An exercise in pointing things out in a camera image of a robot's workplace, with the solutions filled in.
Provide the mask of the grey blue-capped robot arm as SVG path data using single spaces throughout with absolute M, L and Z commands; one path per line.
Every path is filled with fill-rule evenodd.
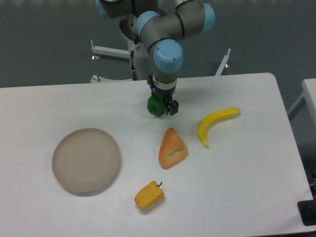
M 183 65 L 183 49 L 178 41 L 214 27 L 212 6 L 200 0 L 176 0 L 175 13 L 163 15 L 157 0 L 97 0 L 95 4 L 104 20 L 127 20 L 125 26 L 133 41 L 129 53 L 132 80 L 138 80 L 134 54 L 141 43 L 151 64 L 147 75 L 151 94 L 162 102 L 165 113 L 176 114 L 179 103 L 172 95 Z

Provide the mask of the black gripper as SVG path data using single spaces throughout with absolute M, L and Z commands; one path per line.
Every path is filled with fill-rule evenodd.
M 167 115 L 175 115 L 179 110 L 179 103 L 172 99 L 172 95 L 175 91 L 177 80 L 171 83 L 163 83 L 155 78 L 153 74 L 150 74 L 147 79 L 152 95 L 155 95 L 162 99 L 166 108 Z

